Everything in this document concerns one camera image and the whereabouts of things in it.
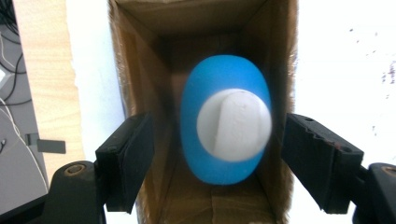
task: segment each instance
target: wooden table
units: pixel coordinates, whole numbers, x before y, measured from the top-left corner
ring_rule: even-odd
[[[40,138],[66,142],[66,154],[44,153],[51,181],[61,166],[84,160],[65,0],[14,0],[14,7]]]

